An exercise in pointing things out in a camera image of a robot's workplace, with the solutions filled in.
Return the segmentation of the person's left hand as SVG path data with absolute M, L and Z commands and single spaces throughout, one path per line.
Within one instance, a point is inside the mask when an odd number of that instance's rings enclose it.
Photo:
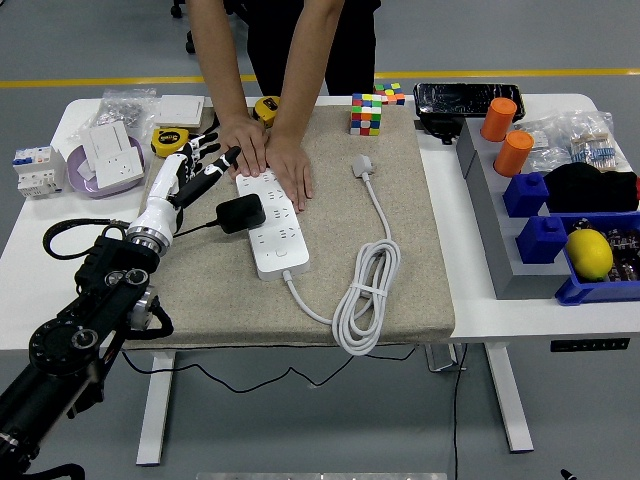
M 294 211 L 303 212 L 307 201 L 314 196 L 314 189 L 311 162 L 302 147 L 302 140 L 273 131 L 266 145 L 266 160 Z

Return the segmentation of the person's right hand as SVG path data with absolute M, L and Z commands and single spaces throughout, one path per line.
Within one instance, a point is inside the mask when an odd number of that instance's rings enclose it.
M 265 171 L 267 133 L 265 128 L 247 113 L 220 117 L 219 143 L 223 152 L 239 147 L 236 166 L 229 168 L 229 176 L 257 177 Z

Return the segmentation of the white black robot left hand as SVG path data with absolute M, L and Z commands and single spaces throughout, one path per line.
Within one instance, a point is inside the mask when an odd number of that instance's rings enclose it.
M 168 251 L 180 228 L 182 211 L 237 164 L 241 153 L 238 146 L 231 147 L 207 166 L 201 164 L 202 157 L 220 149 L 217 138 L 217 133 L 198 136 L 164 160 L 149 191 L 144 212 L 127 229 L 127 241 L 146 246 L 160 256 Z

